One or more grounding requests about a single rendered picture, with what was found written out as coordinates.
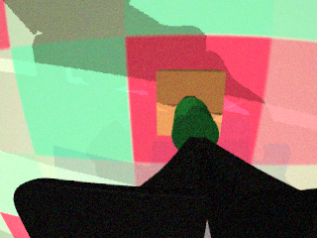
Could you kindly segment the green cylinder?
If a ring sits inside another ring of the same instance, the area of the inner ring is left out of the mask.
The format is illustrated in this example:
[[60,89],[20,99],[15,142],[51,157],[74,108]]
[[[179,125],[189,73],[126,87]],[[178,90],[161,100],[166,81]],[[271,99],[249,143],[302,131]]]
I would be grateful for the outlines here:
[[206,138],[215,144],[219,140],[217,123],[206,104],[191,96],[182,99],[175,107],[171,128],[171,140],[178,151],[189,138]]

